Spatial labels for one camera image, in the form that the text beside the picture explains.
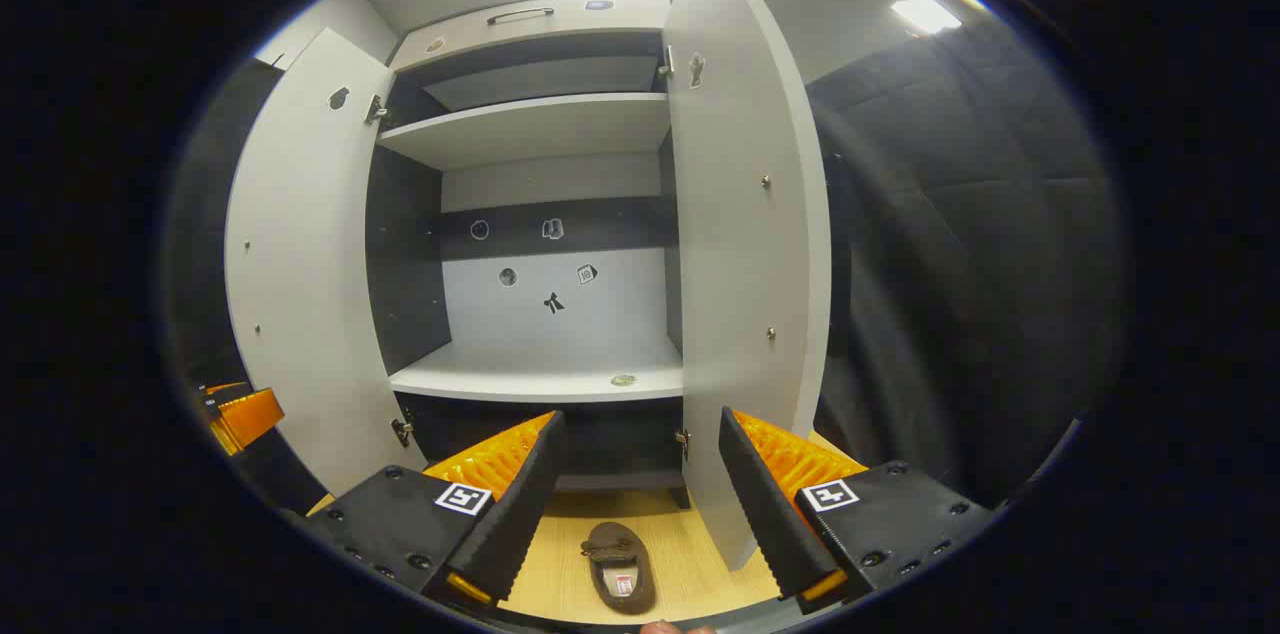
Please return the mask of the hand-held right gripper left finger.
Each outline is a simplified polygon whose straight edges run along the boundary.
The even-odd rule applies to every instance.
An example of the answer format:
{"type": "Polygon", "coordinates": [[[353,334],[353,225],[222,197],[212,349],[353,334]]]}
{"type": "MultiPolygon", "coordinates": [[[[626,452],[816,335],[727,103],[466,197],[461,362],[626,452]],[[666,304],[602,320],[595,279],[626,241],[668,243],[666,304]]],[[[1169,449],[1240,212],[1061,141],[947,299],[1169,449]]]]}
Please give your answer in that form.
{"type": "Polygon", "coordinates": [[[300,524],[416,596],[490,608],[509,598],[567,448],[553,410],[422,471],[387,465],[300,524]]]}

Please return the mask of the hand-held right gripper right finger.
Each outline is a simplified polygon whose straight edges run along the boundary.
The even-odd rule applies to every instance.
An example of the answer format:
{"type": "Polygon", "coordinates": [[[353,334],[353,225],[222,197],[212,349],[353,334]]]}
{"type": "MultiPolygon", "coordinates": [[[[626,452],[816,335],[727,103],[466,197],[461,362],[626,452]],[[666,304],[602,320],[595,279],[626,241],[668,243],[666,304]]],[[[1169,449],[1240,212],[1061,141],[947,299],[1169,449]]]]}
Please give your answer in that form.
{"type": "Polygon", "coordinates": [[[781,596],[805,614],[908,581],[995,519],[911,464],[867,467],[733,409],[718,448],[781,596]]]}

